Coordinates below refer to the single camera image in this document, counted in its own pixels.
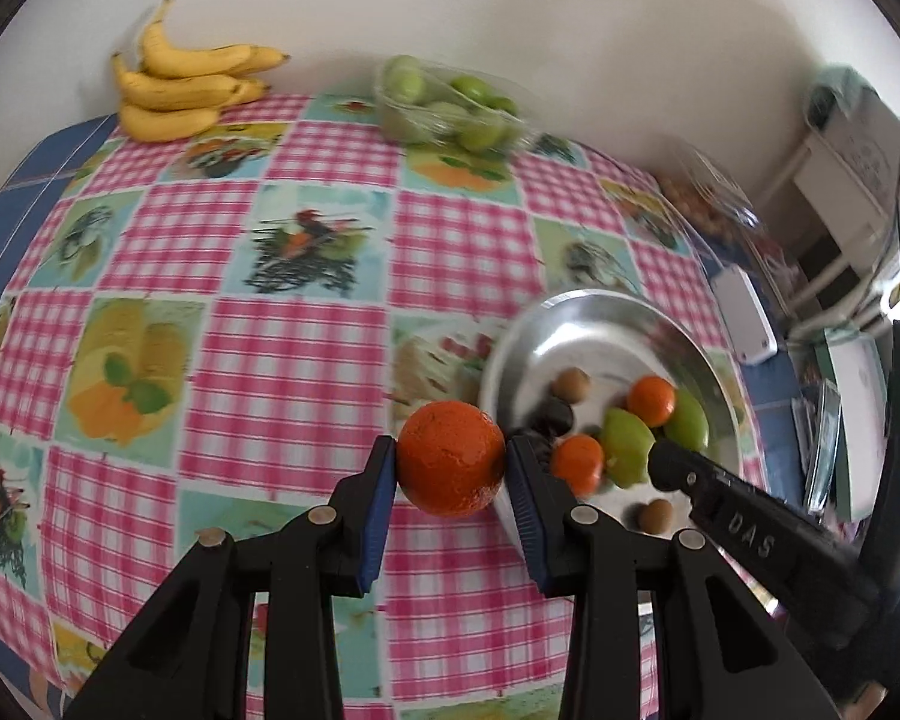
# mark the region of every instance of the screw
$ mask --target screw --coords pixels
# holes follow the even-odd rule
[[[207,549],[218,547],[226,541],[226,531],[223,528],[203,528],[197,531],[197,541]]]
[[[337,510],[332,506],[317,506],[307,512],[307,519],[314,525],[329,525],[337,519]]]
[[[703,536],[703,533],[700,531],[690,528],[680,531],[680,535],[677,538],[687,549],[703,549],[703,546],[706,545],[706,536]]]
[[[575,506],[570,509],[570,519],[581,525],[593,525],[599,518],[600,514],[592,506]]]

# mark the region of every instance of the white power strip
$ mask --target white power strip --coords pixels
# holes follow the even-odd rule
[[[749,274],[737,265],[720,271],[710,281],[733,353],[743,365],[757,365],[776,354],[776,336],[760,304]]]

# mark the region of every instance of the banana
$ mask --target banana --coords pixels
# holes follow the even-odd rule
[[[232,68],[250,61],[254,47],[246,43],[203,50],[183,50],[170,45],[163,31],[163,19],[172,2],[173,0],[161,2],[154,18],[144,27],[140,36],[140,53],[144,69],[151,76],[157,76],[159,79],[211,76],[229,73]]]
[[[128,70],[118,53],[111,57],[110,64],[124,100],[151,111],[215,108],[226,104],[243,84],[220,74],[195,79],[153,79],[146,73]]]
[[[269,84],[264,83],[260,79],[239,79],[237,81],[237,90],[223,103],[224,108],[230,105],[242,105],[243,103],[253,103],[259,100],[269,92]]]
[[[194,108],[189,111],[156,113],[124,101],[120,104],[120,125],[135,141],[165,143],[199,135],[213,127],[220,108]]]
[[[230,68],[227,72],[231,76],[249,76],[251,73],[262,73],[264,70],[272,70],[282,65],[290,55],[281,52],[279,49],[272,49],[269,46],[252,46],[250,59],[235,68]]]

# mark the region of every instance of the metal bowl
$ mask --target metal bowl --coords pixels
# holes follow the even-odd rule
[[[590,376],[586,401],[574,405],[574,432],[600,426],[609,406],[621,406],[641,376],[655,374],[683,386],[700,401],[710,425],[711,460],[740,472],[737,425],[730,399],[706,354],[682,327],[641,298],[586,289],[554,295],[530,306],[495,343],[482,377],[480,408],[504,433],[520,427],[567,367]],[[640,504],[667,498],[674,505],[669,538],[690,527],[690,502],[682,493],[660,493],[650,484],[623,490],[607,485],[588,503],[631,526]],[[514,509],[501,488],[494,501],[511,541],[520,549]]]

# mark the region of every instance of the table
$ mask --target table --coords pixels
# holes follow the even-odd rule
[[[645,295],[701,343],[765,485],[653,177],[552,136],[509,164],[404,151],[373,114],[273,95],[189,142],[117,129],[37,231],[0,302],[0,639],[31,675],[78,690],[197,530],[255,536],[324,501],[418,405],[474,400],[506,321],[570,284]],[[492,509],[439,520],[398,497],[380,580],[335,603],[347,717],[550,716],[571,613]],[[254,619],[260,716],[266,597]]]

